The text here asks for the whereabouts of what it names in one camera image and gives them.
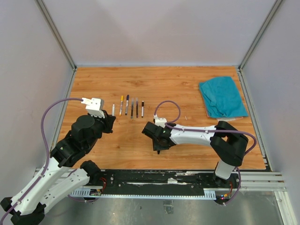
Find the small white pen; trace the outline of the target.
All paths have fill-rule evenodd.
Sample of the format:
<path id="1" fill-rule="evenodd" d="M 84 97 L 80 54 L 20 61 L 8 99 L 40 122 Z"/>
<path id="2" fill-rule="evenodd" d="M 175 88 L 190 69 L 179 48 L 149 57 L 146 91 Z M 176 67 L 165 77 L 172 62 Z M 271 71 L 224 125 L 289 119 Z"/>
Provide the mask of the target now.
<path id="1" fill-rule="evenodd" d="M 112 105 L 112 116 L 115 116 L 115 103 Z"/>

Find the yellow capped white marker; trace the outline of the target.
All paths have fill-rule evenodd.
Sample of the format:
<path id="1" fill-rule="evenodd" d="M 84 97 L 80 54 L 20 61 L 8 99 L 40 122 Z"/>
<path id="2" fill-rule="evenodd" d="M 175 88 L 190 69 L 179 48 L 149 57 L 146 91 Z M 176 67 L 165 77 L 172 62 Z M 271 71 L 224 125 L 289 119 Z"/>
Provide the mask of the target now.
<path id="1" fill-rule="evenodd" d="M 119 111 L 119 116 L 122 115 L 123 102 L 124 102 L 124 96 L 122 95 L 121 98 L 120 98 L 120 111 Z"/>

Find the dark blue-green gel pen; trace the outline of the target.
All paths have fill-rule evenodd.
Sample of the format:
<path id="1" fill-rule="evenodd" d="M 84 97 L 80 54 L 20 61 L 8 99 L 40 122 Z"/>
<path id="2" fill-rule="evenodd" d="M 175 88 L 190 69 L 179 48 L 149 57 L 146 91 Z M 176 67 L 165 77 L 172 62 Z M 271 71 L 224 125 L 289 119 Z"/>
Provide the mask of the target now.
<path id="1" fill-rule="evenodd" d="M 131 100 L 131 111 L 130 111 L 130 118 L 133 119 L 134 114 L 134 97 Z"/>

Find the white marker black tip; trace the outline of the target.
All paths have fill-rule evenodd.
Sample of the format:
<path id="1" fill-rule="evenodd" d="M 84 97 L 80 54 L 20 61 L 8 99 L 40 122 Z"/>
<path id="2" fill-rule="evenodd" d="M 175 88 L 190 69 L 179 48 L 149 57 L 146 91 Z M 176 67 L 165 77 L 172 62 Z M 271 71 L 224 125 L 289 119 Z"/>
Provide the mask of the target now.
<path id="1" fill-rule="evenodd" d="M 142 109 L 141 109 L 141 117 L 143 118 L 144 117 L 144 101 L 142 101 Z"/>

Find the white marker blue end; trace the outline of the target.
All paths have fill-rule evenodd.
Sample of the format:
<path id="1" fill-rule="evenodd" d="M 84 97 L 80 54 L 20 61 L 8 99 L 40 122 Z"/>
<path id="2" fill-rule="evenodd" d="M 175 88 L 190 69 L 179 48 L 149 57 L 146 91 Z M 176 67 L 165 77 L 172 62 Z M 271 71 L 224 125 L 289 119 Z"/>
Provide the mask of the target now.
<path id="1" fill-rule="evenodd" d="M 129 95 L 126 96 L 126 107 L 125 107 L 125 115 L 128 114 L 128 105 L 129 105 Z"/>

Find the purple gel pen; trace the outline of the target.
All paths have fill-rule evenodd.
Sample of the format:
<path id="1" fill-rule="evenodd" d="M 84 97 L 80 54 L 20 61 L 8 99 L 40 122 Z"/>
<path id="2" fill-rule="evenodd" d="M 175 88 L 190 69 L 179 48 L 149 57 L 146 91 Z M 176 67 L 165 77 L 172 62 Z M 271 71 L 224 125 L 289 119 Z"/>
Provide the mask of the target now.
<path id="1" fill-rule="evenodd" d="M 138 106 L 139 106 L 138 97 L 136 97 L 136 98 L 135 98 L 136 118 L 139 117 Z"/>

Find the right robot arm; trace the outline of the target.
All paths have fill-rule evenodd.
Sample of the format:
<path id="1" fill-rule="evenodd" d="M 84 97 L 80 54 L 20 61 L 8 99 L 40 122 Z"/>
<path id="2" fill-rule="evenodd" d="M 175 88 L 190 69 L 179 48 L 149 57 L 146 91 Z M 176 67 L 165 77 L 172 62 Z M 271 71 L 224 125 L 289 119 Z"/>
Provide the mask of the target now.
<path id="1" fill-rule="evenodd" d="M 158 153 L 181 144 L 211 147 L 219 157 L 212 176 L 213 184 L 219 188 L 228 184 L 231 173 L 242 165 L 248 146 L 244 133 L 225 121 L 209 127 L 186 127 L 175 123 L 162 127 L 147 122 L 142 133 L 152 140 L 153 150 Z"/>

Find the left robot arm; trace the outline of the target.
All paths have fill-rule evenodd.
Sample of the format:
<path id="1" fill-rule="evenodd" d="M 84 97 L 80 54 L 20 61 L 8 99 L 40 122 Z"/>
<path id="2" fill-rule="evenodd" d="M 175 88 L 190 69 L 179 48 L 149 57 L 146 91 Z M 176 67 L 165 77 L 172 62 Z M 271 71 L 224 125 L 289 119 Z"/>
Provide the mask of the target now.
<path id="1" fill-rule="evenodd" d="M 50 152 L 45 165 L 29 184 L 13 197 L 5 197 L 0 205 L 10 214 L 14 225 L 38 225 L 45 214 L 61 199 L 84 185 L 106 185 L 100 168 L 91 160 L 69 173 L 60 183 L 56 181 L 67 173 L 77 161 L 87 155 L 103 134 L 113 132 L 116 117 L 102 112 L 78 117 L 66 136 Z"/>

